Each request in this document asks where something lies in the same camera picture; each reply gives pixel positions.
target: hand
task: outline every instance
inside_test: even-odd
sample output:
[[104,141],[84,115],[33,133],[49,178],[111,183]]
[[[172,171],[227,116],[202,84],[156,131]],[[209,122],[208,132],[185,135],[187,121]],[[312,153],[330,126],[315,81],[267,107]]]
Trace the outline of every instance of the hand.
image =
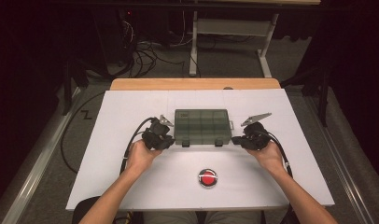
[[282,162],[282,154],[276,143],[270,141],[268,145],[261,150],[249,150],[247,152],[254,156],[268,172],[275,172],[284,170]]
[[162,150],[149,150],[143,140],[134,142],[129,148],[126,169],[132,169],[142,174],[160,154],[162,154]]

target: white desk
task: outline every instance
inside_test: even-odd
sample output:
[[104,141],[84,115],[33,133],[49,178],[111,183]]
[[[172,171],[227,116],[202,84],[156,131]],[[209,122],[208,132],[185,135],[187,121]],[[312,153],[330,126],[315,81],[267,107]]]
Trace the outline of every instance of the white desk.
[[[261,123],[280,140],[294,178],[321,204],[334,204],[284,90],[108,91],[66,209],[74,210],[80,201],[101,195],[116,180],[128,141],[144,119],[163,114],[174,122],[176,108],[226,108],[234,124],[232,135],[242,135],[240,123],[248,116],[271,112]],[[218,173],[218,183],[211,189],[197,180],[204,168]],[[257,161],[230,143],[172,145],[133,185],[120,209],[243,210],[287,204]]]

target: finger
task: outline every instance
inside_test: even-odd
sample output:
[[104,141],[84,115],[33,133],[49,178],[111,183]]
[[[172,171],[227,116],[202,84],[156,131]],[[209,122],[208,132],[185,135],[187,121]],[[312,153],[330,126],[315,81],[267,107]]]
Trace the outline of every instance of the finger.
[[150,151],[152,153],[152,155],[155,157],[161,155],[163,153],[163,150],[152,150]]
[[250,150],[250,149],[246,149],[246,151],[248,152],[248,154],[254,156],[254,157],[258,157],[259,156],[259,151],[257,150]]

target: white surface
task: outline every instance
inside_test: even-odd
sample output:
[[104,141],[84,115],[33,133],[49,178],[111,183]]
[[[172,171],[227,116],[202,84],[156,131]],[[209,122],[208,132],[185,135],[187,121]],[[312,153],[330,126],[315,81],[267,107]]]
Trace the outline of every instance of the white surface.
[[[66,209],[101,195],[116,180],[125,148],[144,119],[163,114],[174,122],[175,109],[188,108],[227,109],[233,136],[243,135],[240,124],[249,116],[271,112],[260,122],[282,144],[294,179],[321,204],[334,204],[284,90],[108,91]],[[218,175],[211,189],[204,189],[197,180],[204,168]],[[120,208],[221,210],[287,204],[282,190],[257,161],[230,143],[224,147],[172,145],[137,180]]]

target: red button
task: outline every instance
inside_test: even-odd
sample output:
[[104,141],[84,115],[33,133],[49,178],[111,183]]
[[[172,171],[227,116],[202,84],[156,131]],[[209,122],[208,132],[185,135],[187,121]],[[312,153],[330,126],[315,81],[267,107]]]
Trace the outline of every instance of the red button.
[[204,169],[199,173],[199,182],[204,187],[213,187],[217,183],[217,174],[213,170]]
[[202,176],[202,182],[205,183],[205,185],[211,185],[215,181],[214,175],[211,172],[204,172],[204,175]]

